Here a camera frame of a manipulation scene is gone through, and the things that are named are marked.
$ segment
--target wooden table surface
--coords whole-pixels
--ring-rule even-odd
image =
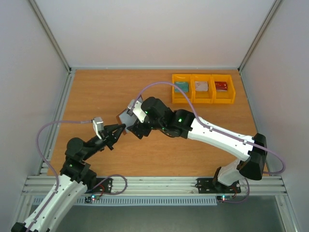
[[[236,90],[234,104],[195,104],[195,108],[199,116],[215,125],[255,135],[253,117],[237,70],[77,70],[63,120],[91,120],[100,116],[105,125],[116,124],[116,115],[143,87],[157,81],[171,81],[173,73],[231,74]],[[171,86],[154,86],[143,94],[144,99],[150,96],[161,99],[172,110],[190,110],[188,104],[171,103]],[[59,172],[67,142],[73,137],[87,141],[93,136],[92,124],[61,125],[51,164]],[[87,162],[98,176],[213,176],[219,166],[233,160],[234,156],[211,145],[168,138],[152,131],[142,140],[132,133],[122,135],[113,151],[106,148]]]

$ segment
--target yellow bin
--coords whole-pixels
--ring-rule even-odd
[[[196,91],[195,81],[206,81],[208,83],[208,91]],[[216,88],[211,74],[192,74],[191,86],[193,89],[193,103],[213,103]]]
[[[185,81],[189,83],[189,92],[186,93],[190,102],[193,102],[193,93],[192,93],[192,85],[191,85],[191,74],[173,74],[172,82],[173,84],[176,81]],[[182,95],[182,93],[175,93],[175,87],[172,87],[172,103],[188,103],[186,98]]]
[[[231,75],[212,74],[213,81],[224,81],[227,83],[227,91],[216,91],[213,103],[233,104],[235,101],[236,91],[233,85]]]

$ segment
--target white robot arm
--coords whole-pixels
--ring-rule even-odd
[[[244,177],[252,180],[262,178],[267,153],[247,143],[240,142],[228,135],[233,135],[258,145],[266,147],[266,139],[261,134],[255,137],[238,134],[199,117],[208,127],[202,126],[192,112],[186,110],[171,111],[160,99],[141,98],[132,107],[134,100],[128,106],[127,117],[122,122],[127,129],[138,138],[148,136],[151,130],[160,130],[169,137],[182,137],[208,143],[234,155],[237,159],[225,167],[219,167],[214,175],[214,187],[230,186]]]

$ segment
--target metal bracket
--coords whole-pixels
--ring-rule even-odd
[[[241,193],[240,184],[239,181],[234,182],[230,187],[226,187],[218,191],[215,186],[212,183],[213,178],[198,178],[197,184],[195,187],[198,189],[198,193],[218,193],[218,194],[229,194],[229,193],[235,193],[235,190],[237,193]]]
[[[97,182],[95,185],[97,185],[98,183],[100,183],[100,181],[102,181],[104,178],[97,178]],[[106,181],[104,181],[101,184],[104,187],[104,192],[105,193],[111,193],[112,192],[112,179],[108,178]],[[101,193],[102,192],[102,187],[98,186],[96,188],[94,188],[93,190],[89,191],[88,193]]]

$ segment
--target purple cable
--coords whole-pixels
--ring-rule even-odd
[[[195,115],[195,118],[197,119],[198,123],[201,124],[203,127],[207,128],[207,129],[210,129],[210,126],[208,126],[208,125],[206,125],[206,124],[204,124],[204,123],[201,122],[201,120],[199,119],[199,116],[197,115],[197,112],[196,112],[194,106],[192,105],[192,103],[191,103],[190,100],[188,99],[187,95],[186,95],[177,85],[175,85],[175,84],[173,84],[173,83],[171,83],[171,82],[167,82],[167,81],[154,82],[154,83],[152,83],[152,84],[146,86],[145,88],[143,88],[143,89],[141,90],[141,92],[138,94],[137,98],[134,100],[133,105],[132,105],[132,108],[130,109],[130,113],[133,113],[133,109],[134,109],[134,107],[135,107],[135,103],[137,102],[138,98],[142,95],[142,93],[143,93],[146,89],[150,88],[151,86],[155,86],[155,85],[159,85],[159,84],[166,84],[166,85],[170,85],[170,86],[173,86],[173,87],[177,88],[177,89],[183,94],[183,96],[186,98],[186,100],[188,101],[188,103],[189,103],[189,105],[190,105],[190,107],[191,107],[191,109],[192,109],[192,112],[193,112],[193,114]],[[244,143],[244,144],[249,144],[249,145],[251,145],[251,146],[254,146],[254,147],[257,147],[257,148],[259,148],[259,149],[261,149],[261,150],[264,150],[264,151],[266,151],[266,152],[268,152],[268,153],[271,153],[271,154],[273,154],[275,157],[277,157],[277,158],[281,161],[281,163],[282,163],[282,169],[281,169],[280,171],[277,171],[277,172],[263,172],[263,173],[275,175],[275,174],[281,174],[281,173],[283,173],[283,172],[285,171],[285,167],[286,167],[285,162],[284,162],[284,160],[283,160],[276,152],[274,152],[274,151],[272,151],[272,150],[270,150],[270,149],[268,149],[268,148],[266,148],[266,147],[260,146],[260,145],[258,145],[258,144],[245,141],[245,140],[243,140],[243,139],[241,139],[241,138],[239,138],[239,137],[236,137],[236,136],[234,136],[234,135],[232,135],[232,134],[229,134],[229,133],[227,133],[227,132],[218,130],[218,129],[216,129],[216,128],[212,128],[212,130],[215,131],[215,132],[218,132],[218,133],[220,133],[220,134],[223,134],[223,135],[225,135],[225,136],[227,136],[227,137],[229,137],[229,138],[236,139],[237,141],[240,141],[240,142],[242,142],[242,143]]]
[[[43,212],[43,210],[45,209],[45,207],[48,205],[48,203],[51,201],[51,199],[53,198],[53,196],[55,195],[55,193],[57,192],[58,188],[59,188],[59,178],[58,178],[58,174],[56,172],[56,170],[52,167],[52,165],[47,161],[47,159],[44,157],[44,155],[42,154],[41,150],[40,150],[40,146],[39,146],[39,137],[41,132],[48,126],[56,124],[56,123],[76,123],[76,124],[84,124],[84,123],[91,123],[92,121],[54,121],[54,122],[50,122],[45,124],[44,126],[42,126],[36,136],[36,140],[35,140],[35,144],[36,144],[36,148],[38,150],[38,153],[40,155],[40,157],[43,159],[43,161],[47,164],[47,166],[52,170],[54,176],[56,177],[56,187],[55,187],[55,191],[52,193],[52,195],[50,195],[50,197],[48,198],[48,200],[45,202],[45,204],[43,205],[43,207],[40,209],[40,211],[37,213],[37,215],[35,216],[33,221],[36,221],[38,219],[38,217],[40,216],[40,214]],[[31,227],[33,226],[34,222],[32,222],[26,232],[29,232],[29,230],[31,229]]]
[[[247,194],[245,196],[244,199],[240,200],[240,201],[222,201],[222,200],[217,200],[218,202],[226,202],[226,203],[232,203],[232,204],[239,204],[239,203],[244,203],[245,201],[248,200],[248,197],[250,195],[250,186],[249,186],[249,182],[247,180],[247,178],[245,178],[245,181],[247,182],[247,186],[248,186],[248,191]]]
[[[100,184],[102,184],[104,181],[106,181],[108,178],[111,178],[111,177],[114,177],[114,176],[119,176],[121,178],[123,178],[123,180],[125,181],[125,187],[123,190],[121,190],[120,192],[116,192],[116,193],[104,193],[104,195],[119,195],[121,193],[123,193],[126,188],[127,188],[127,179],[123,176],[123,175],[120,175],[120,174],[113,174],[113,175],[109,175],[107,176],[106,178],[104,178],[103,180],[101,180],[96,186],[94,186],[92,189],[95,189],[96,187],[98,187]]]

